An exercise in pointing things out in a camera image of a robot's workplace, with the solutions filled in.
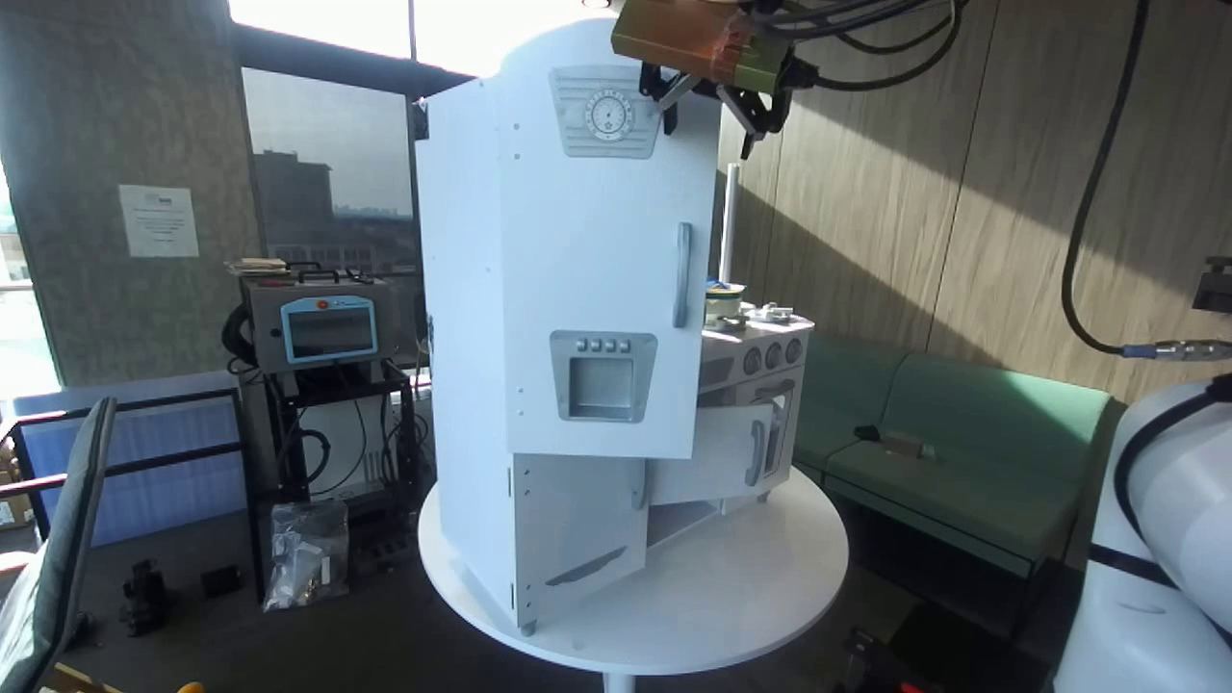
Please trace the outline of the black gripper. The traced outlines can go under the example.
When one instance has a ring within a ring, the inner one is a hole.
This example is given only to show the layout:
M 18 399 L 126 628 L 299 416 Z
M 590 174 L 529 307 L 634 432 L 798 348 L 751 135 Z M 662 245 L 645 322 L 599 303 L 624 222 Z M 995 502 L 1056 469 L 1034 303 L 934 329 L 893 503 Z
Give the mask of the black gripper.
M 778 135 L 790 120 L 787 93 L 764 98 L 755 90 L 715 84 L 697 74 L 665 74 L 653 61 L 640 65 L 640 93 L 653 106 L 662 131 L 678 129 L 678 106 L 687 98 L 708 98 L 708 99 L 724 106 L 746 135 Z

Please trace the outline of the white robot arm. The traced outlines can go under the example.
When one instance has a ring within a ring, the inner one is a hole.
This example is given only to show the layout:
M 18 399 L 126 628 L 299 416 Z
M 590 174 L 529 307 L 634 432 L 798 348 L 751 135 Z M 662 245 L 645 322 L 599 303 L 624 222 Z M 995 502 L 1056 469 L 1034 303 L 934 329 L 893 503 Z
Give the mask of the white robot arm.
M 1105 393 L 819 339 L 792 450 L 842 502 L 1027 578 L 1086 527 L 1056 693 L 1232 693 L 1232 398 Z

